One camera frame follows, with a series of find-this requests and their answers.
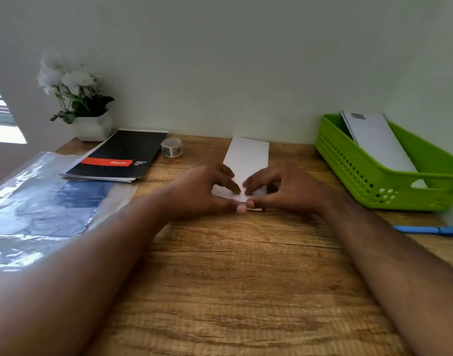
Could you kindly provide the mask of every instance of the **person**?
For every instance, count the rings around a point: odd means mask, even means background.
[[[141,196],[51,256],[0,277],[0,355],[76,355],[92,335],[146,245],[167,223],[244,213],[212,195],[238,193],[225,165],[193,168]],[[316,214],[333,229],[371,291],[417,355],[453,355],[453,267],[347,195],[292,165],[249,177],[246,194],[280,182],[246,205]]]

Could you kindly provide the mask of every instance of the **wood grain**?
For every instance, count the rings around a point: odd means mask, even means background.
[[[176,135],[184,155],[158,156],[136,195],[187,169],[222,161],[230,140]],[[94,144],[59,149],[83,154]],[[271,143],[270,165],[293,162],[345,191],[312,145]],[[391,223],[442,224],[417,212]],[[414,238],[453,264],[453,239]],[[86,355],[411,355],[359,273],[315,217],[280,210],[167,226],[125,282]]]

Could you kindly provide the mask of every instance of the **person's left hand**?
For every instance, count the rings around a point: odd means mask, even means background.
[[[234,176],[230,168],[223,164],[192,168],[159,190],[165,212],[174,220],[246,212],[243,203],[212,194],[215,184],[239,194],[240,188],[232,180]]]

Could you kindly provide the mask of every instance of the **clear plastic bag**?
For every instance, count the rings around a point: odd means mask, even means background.
[[[34,263],[131,200],[136,185],[59,176],[77,158],[40,153],[0,184],[0,270]]]

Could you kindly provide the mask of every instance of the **forearm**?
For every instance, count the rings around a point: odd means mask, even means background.
[[[0,355],[75,355],[167,218],[153,193],[0,284]]]
[[[322,215],[418,355],[453,355],[453,267],[348,197]]]

